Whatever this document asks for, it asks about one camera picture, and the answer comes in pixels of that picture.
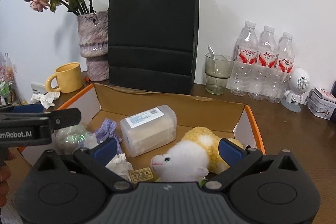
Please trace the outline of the person's left hand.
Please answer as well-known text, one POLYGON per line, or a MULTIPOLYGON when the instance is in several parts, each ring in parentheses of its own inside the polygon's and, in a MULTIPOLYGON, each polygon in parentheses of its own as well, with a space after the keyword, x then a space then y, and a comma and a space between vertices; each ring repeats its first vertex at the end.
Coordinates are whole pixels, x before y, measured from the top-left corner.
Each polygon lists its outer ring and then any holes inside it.
POLYGON ((7 166, 7 164, 4 164, 4 166, 1 167, 0 170, 0 207, 4 207, 7 202, 7 194, 9 192, 9 185, 7 183, 7 180, 11 176, 11 170, 7 166))

